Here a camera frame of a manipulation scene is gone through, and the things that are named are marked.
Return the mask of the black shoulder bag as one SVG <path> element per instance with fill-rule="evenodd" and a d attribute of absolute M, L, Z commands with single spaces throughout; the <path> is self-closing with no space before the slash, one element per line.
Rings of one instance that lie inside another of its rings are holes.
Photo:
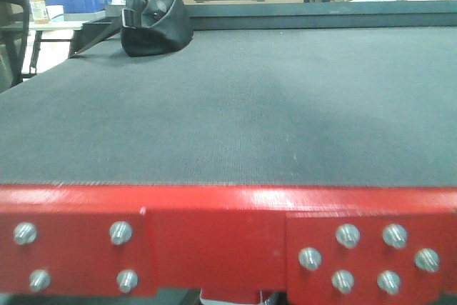
<path fill-rule="evenodd" d="M 194 28 L 183 0 L 126 0 L 121 15 L 72 57 L 82 55 L 117 33 L 127 55 L 156 56 L 188 46 Z"/>

